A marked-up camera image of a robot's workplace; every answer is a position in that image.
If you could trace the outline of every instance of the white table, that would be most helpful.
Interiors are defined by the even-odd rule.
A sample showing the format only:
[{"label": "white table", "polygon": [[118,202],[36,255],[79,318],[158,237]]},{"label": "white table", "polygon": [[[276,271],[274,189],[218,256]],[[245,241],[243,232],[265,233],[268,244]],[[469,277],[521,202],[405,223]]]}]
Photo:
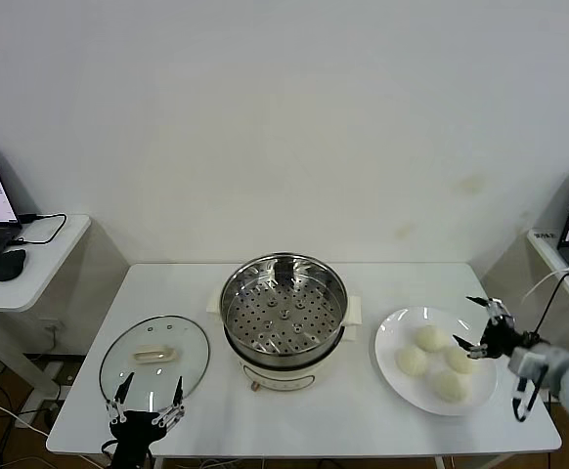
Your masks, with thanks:
[{"label": "white table", "polygon": [[[61,220],[60,218],[38,220],[24,226],[21,236],[29,240],[48,239]],[[34,305],[90,224],[91,221],[86,215],[68,215],[65,226],[52,242],[7,249],[24,249],[26,259],[19,277],[0,282],[0,312],[23,312]],[[58,395],[59,386],[52,378],[61,369],[61,364],[49,363],[44,371],[40,370],[23,355],[1,328],[0,361],[35,389],[24,410],[35,409],[43,399],[54,399]],[[34,414],[28,413],[25,416],[31,420]]]},{"label": "white table", "polygon": [[47,448],[100,452],[111,438],[98,371],[106,350],[127,328],[149,317],[180,315],[205,330],[211,360],[185,400],[187,414],[163,440],[158,456],[407,457],[548,451],[561,441],[541,401],[527,422],[510,406],[514,376],[499,361],[501,382],[491,400],[467,417],[444,417],[404,401],[383,380],[372,340],[380,322],[407,305],[457,311],[484,328],[483,295],[466,264],[334,264],[348,293],[362,298],[356,342],[342,342],[326,378],[291,393],[253,393],[224,338],[205,312],[215,288],[235,265],[136,265],[126,276],[55,423]]},{"label": "white table", "polygon": [[[528,232],[528,240],[535,248],[535,251],[541,256],[543,261],[552,271],[559,271],[569,267],[556,246],[560,237],[560,230],[540,230],[533,229]],[[561,278],[564,273],[556,274],[557,278]],[[563,286],[569,294],[569,277],[563,281]]]}]

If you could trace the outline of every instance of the white plate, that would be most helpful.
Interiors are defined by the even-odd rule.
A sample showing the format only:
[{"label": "white plate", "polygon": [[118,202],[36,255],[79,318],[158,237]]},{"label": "white plate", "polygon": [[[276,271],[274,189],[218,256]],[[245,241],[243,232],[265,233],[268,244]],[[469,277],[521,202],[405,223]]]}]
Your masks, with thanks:
[{"label": "white plate", "polygon": [[452,334],[472,344],[478,343],[482,330],[474,330],[466,320],[436,308],[417,306],[396,311],[382,322],[375,335],[375,356],[388,383],[409,403],[428,412],[440,415],[465,415],[486,403],[498,385],[498,371],[493,360],[478,360],[472,374],[460,375],[470,382],[469,396],[462,402],[451,404],[436,396],[430,385],[432,376],[450,369],[443,351],[427,354],[429,368],[425,375],[411,377],[395,363],[395,354],[408,344],[415,343],[415,332],[424,325],[436,325],[448,334],[448,345],[455,346]]}]

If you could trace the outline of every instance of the white side table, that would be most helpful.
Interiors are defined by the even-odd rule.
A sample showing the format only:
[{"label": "white side table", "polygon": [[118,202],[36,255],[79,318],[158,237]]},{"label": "white side table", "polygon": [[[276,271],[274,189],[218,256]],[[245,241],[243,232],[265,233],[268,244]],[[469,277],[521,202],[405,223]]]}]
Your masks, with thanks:
[{"label": "white side table", "polygon": [[[21,236],[30,240],[47,239],[60,222],[60,219],[38,220],[24,226]],[[90,224],[86,215],[68,215],[65,226],[52,242],[9,248],[8,250],[24,249],[26,260],[19,277],[0,282],[0,312],[24,312],[34,305]],[[0,361],[34,388],[24,410],[36,409],[45,399],[55,399],[57,396],[63,398],[63,394],[66,394],[66,390],[60,390],[53,381],[62,363],[51,362],[45,370],[40,370],[2,330]],[[34,413],[25,416],[31,421]]]}]

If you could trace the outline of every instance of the floor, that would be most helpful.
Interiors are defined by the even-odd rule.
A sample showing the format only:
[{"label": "floor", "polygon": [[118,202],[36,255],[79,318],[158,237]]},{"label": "floor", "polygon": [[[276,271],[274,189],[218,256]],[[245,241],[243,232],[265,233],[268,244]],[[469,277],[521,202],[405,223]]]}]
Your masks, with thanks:
[{"label": "floor", "polygon": [[[58,381],[61,384],[70,384],[75,377],[79,368],[78,363],[67,363]],[[10,370],[0,373],[0,386],[9,394],[13,407],[19,408],[25,401],[26,396],[30,392],[30,387],[17,377]],[[8,406],[4,395],[0,392],[0,405]],[[552,418],[561,434],[563,440],[563,448],[550,455],[550,469],[569,468],[569,416],[560,405],[552,406]],[[0,440],[9,425],[10,419],[0,418]],[[44,421],[43,416],[37,416],[33,424],[45,431],[49,432],[49,428]],[[91,469],[94,466],[77,456],[58,455],[48,452],[45,449],[45,438],[30,430],[14,428],[11,432],[8,443],[4,450],[4,461],[11,462],[20,458],[37,456],[42,457],[45,461],[53,464],[58,469]],[[464,458],[457,457],[454,460],[455,466],[460,469],[464,463]],[[237,469],[261,469],[262,461],[244,460],[235,463]],[[40,469],[48,468],[39,460],[25,460],[14,464],[15,469]],[[197,469],[199,461],[196,459],[178,459],[166,460],[165,469]],[[231,464],[220,466],[222,469],[232,469]],[[266,460],[263,469],[434,469],[435,465],[431,458],[421,459],[338,459],[332,461],[326,460]],[[446,458],[446,467],[451,468],[450,458]],[[523,454],[513,456],[507,462],[500,464],[499,469],[547,469],[547,454]]]}]

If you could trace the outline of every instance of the glass lid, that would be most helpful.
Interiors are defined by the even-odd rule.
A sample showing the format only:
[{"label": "glass lid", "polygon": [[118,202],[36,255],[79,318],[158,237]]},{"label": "glass lid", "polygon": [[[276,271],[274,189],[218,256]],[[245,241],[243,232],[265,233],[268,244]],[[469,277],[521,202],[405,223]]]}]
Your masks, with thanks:
[{"label": "glass lid", "polygon": [[172,404],[182,377],[186,398],[206,372],[209,346],[206,334],[192,320],[163,316],[140,322],[110,346],[100,367],[105,400],[134,373],[125,408],[156,412]]}]

